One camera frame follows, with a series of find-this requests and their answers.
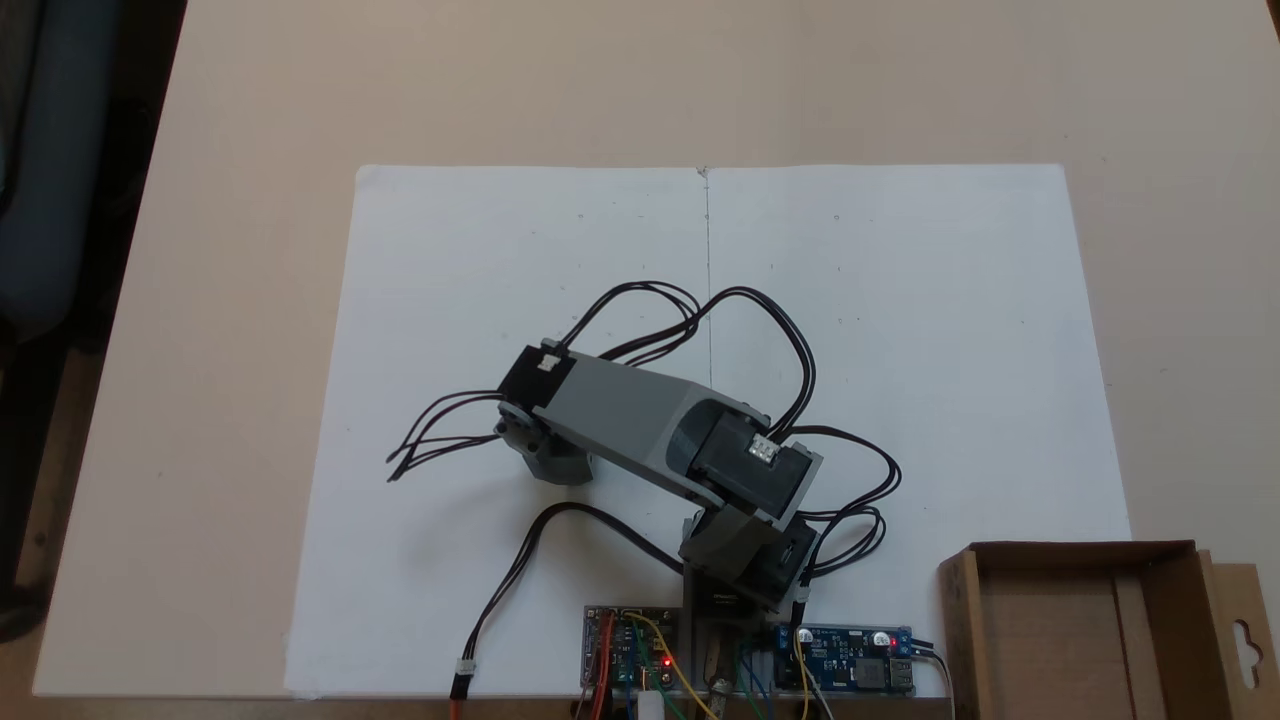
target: table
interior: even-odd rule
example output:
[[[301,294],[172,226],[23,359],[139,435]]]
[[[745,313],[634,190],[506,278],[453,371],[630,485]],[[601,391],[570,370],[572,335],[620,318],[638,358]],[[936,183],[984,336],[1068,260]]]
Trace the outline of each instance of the table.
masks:
[[[1280,616],[1266,13],[192,0],[36,692],[284,694],[351,183],[372,163],[1061,161],[1134,534],[1260,562]]]

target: electronic component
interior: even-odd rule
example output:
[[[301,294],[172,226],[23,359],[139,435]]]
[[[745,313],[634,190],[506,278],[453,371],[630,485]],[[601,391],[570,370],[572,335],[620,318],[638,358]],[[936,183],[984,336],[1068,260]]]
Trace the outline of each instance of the electronic component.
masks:
[[[653,620],[667,637],[667,642],[677,643],[680,637],[680,609],[678,607],[609,607],[588,605],[582,609],[582,662],[579,679],[582,687],[595,683],[600,661],[595,656],[600,647],[600,618],[613,614],[613,633],[609,642],[609,682],[614,688],[622,688],[630,675],[634,689],[662,685],[664,689],[675,687],[675,675],[671,671],[672,659],[662,651],[662,643],[657,635],[648,632],[649,628],[641,623],[641,637],[644,648],[635,646],[635,625],[623,614],[634,612]],[[648,655],[650,665],[646,667],[644,659]]]
[[[778,689],[801,689],[794,635],[799,635],[805,666],[824,693],[911,694],[915,689],[911,628],[805,625],[792,633],[790,625],[777,624],[771,637]]]

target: cardboard flap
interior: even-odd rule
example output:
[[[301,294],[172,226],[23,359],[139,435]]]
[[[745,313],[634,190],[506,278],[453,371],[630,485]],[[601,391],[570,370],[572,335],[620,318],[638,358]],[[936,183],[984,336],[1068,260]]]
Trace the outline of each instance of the cardboard flap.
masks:
[[[1262,585],[1253,565],[1213,564],[1213,606],[1217,616],[1219,643],[1226,665],[1228,689],[1236,720],[1274,717],[1280,707],[1280,671],[1276,666],[1271,625],[1262,601]],[[1244,683],[1236,655],[1235,623],[1247,629],[1248,642],[1261,656],[1252,667],[1254,687]]]
[[[1106,570],[1196,552],[1193,541],[975,542],[979,570]]]

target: blue wire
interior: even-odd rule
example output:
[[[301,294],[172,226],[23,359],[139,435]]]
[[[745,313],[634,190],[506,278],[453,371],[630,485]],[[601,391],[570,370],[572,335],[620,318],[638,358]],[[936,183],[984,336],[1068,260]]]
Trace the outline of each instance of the blue wire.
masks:
[[[622,702],[627,706],[627,720],[636,720],[636,711],[631,707],[631,675],[636,671],[636,643],[640,635],[631,633],[631,648],[627,651],[627,694],[622,696]]]
[[[746,659],[748,659],[748,653],[744,652],[742,655],[739,656],[737,660],[739,660],[739,662],[742,664],[742,667],[746,667],[746,673],[749,675],[751,675],[751,682],[755,683],[756,688],[759,688],[760,697],[764,698],[764,708],[769,711],[769,720],[773,720],[773,717],[774,717],[774,715],[773,715],[773,698],[771,698],[769,693],[767,693],[764,691],[764,683],[762,683],[760,679],[755,676],[755,670],[751,669],[751,665],[748,664]]]

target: wire bundle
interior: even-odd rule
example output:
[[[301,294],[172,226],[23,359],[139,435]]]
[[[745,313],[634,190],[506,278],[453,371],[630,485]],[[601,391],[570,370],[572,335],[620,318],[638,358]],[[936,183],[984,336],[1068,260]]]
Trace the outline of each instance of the wire bundle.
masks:
[[[841,568],[846,568],[849,565],[852,565],[854,562],[858,562],[859,560],[874,552],[876,548],[878,548],[881,543],[884,542],[884,533],[888,529],[888,523],[884,520],[884,516],[881,515],[879,510],[873,507],[870,503],[888,497],[893,491],[899,488],[899,486],[902,484],[902,468],[899,466],[896,460],[893,460],[893,456],[891,456],[888,452],[884,452],[876,443],[860,438],[852,433],[841,430],[838,428],[832,428],[829,425],[796,425],[786,433],[783,439],[786,439],[787,436],[827,436],[849,441],[874,451],[877,455],[881,456],[881,459],[884,460],[884,464],[888,465],[888,474],[884,477],[884,480],[882,480],[881,484],[876,486],[869,492],[849,501],[847,503],[845,503],[844,507],[840,507],[838,510],[819,510],[819,511],[801,510],[799,512],[799,516],[804,520],[814,523],[827,523],[826,529],[823,529],[823,532],[818,536],[818,543],[814,547],[813,556],[809,560],[809,568],[805,570],[805,575],[801,578],[801,582],[804,584],[808,584],[808,580],[812,580],[813,578],[822,578],[823,575],[829,575],[836,570],[840,570]],[[849,518],[856,518],[859,515],[865,515],[873,519],[870,530],[847,550],[842,551],[835,557],[819,561],[818,551],[822,548],[823,541],[826,541],[836,530],[836,527],[840,525],[841,521],[847,520]]]
[[[809,341],[805,340],[804,334],[800,332],[800,328],[796,327],[795,320],[792,320],[791,316],[787,315],[786,311],[781,306],[778,306],[777,302],[773,301],[773,299],[771,299],[769,296],[764,295],[763,292],[755,288],[736,286],[722,290],[718,293],[716,293],[710,300],[708,300],[707,305],[703,305],[700,309],[698,309],[696,313],[694,313],[685,320],[676,323],[675,325],[671,325],[666,329],[660,329],[658,332],[649,333],[646,336],[641,336],[635,340],[623,342],[617,347],[602,352],[599,357],[602,360],[620,360],[621,357],[625,357],[632,352],[639,352],[649,348],[653,350],[649,350],[649,352],[645,352],[639,357],[646,357],[652,354],[659,354],[659,352],[660,355],[658,356],[667,355],[675,348],[684,345],[685,342],[689,342],[689,340],[694,337],[694,334],[698,332],[698,325],[699,323],[701,323],[703,318],[705,318],[707,314],[710,313],[713,307],[716,307],[724,300],[728,300],[730,297],[745,297],[755,302],[760,307],[763,307],[764,311],[768,313],[771,318],[773,318],[773,320],[778,324],[778,327],[782,328],[783,334],[787,336],[787,340],[791,342],[791,347],[795,348],[796,356],[800,360],[800,373],[801,373],[800,392],[799,395],[796,395],[795,401],[791,404],[790,407],[787,407],[787,410],[782,414],[782,416],[780,416],[777,421],[774,421],[769,427],[767,433],[769,436],[769,439],[773,439],[773,442],[780,442],[778,438],[785,437],[786,430],[788,430],[791,425],[796,423],[796,420],[800,418],[800,414],[804,413],[805,407],[809,406],[809,401],[813,398],[814,384],[817,382],[817,368],[814,364],[813,350],[809,347]],[[658,346],[658,343],[668,340],[672,340],[672,342]]]
[[[690,318],[696,315],[703,309],[703,306],[698,302],[698,299],[694,297],[692,293],[690,293],[687,290],[680,286],[675,286],[668,282],[637,281],[637,282],[622,283],[617,287],[611,288],[608,292],[602,295],[599,300],[591,304],[590,307],[588,307],[586,313],[582,314],[582,319],[580,319],[577,324],[570,328],[567,333],[564,333],[564,337],[561,340],[561,346],[564,350],[568,350],[570,345],[572,345],[573,341],[577,340],[577,336],[582,334],[582,331],[586,329],[586,325],[593,319],[595,319],[596,315],[600,314],[600,310],[603,310],[605,305],[612,302],[613,299],[618,297],[620,295],[626,295],[627,292],[652,292],[655,295],[660,295],[662,297],[666,297],[668,301],[671,301],[672,305],[676,306],[677,310],[680,310],[680,315],[684,318],[682,324],[689,323]],[[698,323],[691,324],[673,342],[650,350],[641,355],[637,355],[631,360],[627,360],[625,364],[631,365],[632,368],[639,368],[641,365],[653,363],[659,357],[666,357],[667,355],[671,355],[677,347],[692,340],[695,334],[698,334]]]
[[[460,397],[462,397],[465,400],[458,400],[458,402],[454,402],[453,405],[449,405],[448,407],[442,409],[439,413],[436,413],[434,416],[431,416],[430,420],[426,420],[426,416],[431,414],[431,410],[435,410],[440,404],[443,404],[443,402],[445,402],[448,400],[457,400]],[[435,427],[436,423],[439,423],[442,419],[444,419],[445,415],[448,415],[449,413],[453,413],[458,407],[463,407],[463,406],[471,405],[474,402],[484,402],[484,401],[494,401],[494,400],[502,400],[502,395],[498,391],[495,391],[495,389],[465,389],[462,392],[453,392],[453,393],[445,395],[444,397],[442,397],[442,398],[436,400],[435,402],[428,405],[426,410],[422,410],[422,413],[417,416],[417,419],[413,420],[413,424],[410,427],[408,432],[404,433],[404,439],[401,441],[399,447],[397,447],[396,450],[393,450],[392,454],[387,456],[387,462],[392,462],[393,460],[396,460],[397,457],[399,457],[399,455],[402,452],[404,454],[404,457],[396,466],[396,470],[392,473],[392,477],[387,478],[387,482],[389,482],[389,483],[390,482],[396,482],[396,480],[401,479],[402,477],[404,477],[404,473],[412,470],[413,468],[417,468],[419,465],[422,465],[424,462],[430,462],[431,460],[435,460],[436,457],[440,457],[443,455],[448,455],[451,452],[457,452],[460,450],[467,450],[468,447],[479,447],[481,445],[486,445],[486,443],[490,443],[490,442],[498,439],[497,434],[486,434],[486,436],[447,436],[447,437],[435,437],[435,438],[426,437],[426,433],[429,433],[431,430],[431,428]],[[413,430],[417,430],[417,427],[420,424],[422,425],[422,429],[417,432],[417,437],[413,437]],[[419,448],[420,447],[422,447],[424,445],[430,445],[430,443],[435,443],[435,442],[452,442],[453,445],[447,445],[444,447],[436,447],[434,450],[419,454]]]

